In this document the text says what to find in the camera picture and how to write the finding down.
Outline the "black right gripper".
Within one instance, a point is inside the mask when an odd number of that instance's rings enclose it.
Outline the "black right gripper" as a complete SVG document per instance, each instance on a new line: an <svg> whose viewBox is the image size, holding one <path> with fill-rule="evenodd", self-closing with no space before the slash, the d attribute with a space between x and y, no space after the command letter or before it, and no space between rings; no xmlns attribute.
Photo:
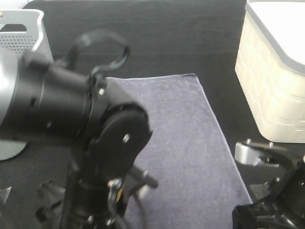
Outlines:
<svg viewBox="0 0 305 229"><path fill-rule="evenodd" d="M251 185L252 204L237 205L232 211L234 229L303 229L305 227L305 160L273 142L253 142L270 162L286 173L270 183Z"/></svg>

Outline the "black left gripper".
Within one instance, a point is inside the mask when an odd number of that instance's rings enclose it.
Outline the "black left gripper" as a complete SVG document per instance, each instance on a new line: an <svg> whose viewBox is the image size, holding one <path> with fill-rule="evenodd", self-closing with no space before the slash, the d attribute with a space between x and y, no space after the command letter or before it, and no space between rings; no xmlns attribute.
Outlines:
<svg viewBox="0 0 305 229"><path fill-rule="evenodd" d="M35 218L42 229L131 229L124 217L130 198L140 211L141 226L149 227L140 191L156 189L158 182L136 166L122 173L120 167L69 167L67 181L41 183L38 193L41 207Z"/></svg>

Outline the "left robot arm black grey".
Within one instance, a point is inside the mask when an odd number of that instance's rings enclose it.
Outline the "left robot arm black grey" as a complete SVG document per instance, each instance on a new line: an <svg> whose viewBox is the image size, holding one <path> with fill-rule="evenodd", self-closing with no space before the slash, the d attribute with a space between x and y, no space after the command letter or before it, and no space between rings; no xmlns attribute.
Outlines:
<svg viewBox="0 0 305 229"><path fill-rule="evenodd" d="M71 148L66 186L40 187L43 228L130 228L129 197L158 185L134 166L151 136L146 110L100 74L75 73L36 52L1 53L1 139Z"/></svg>

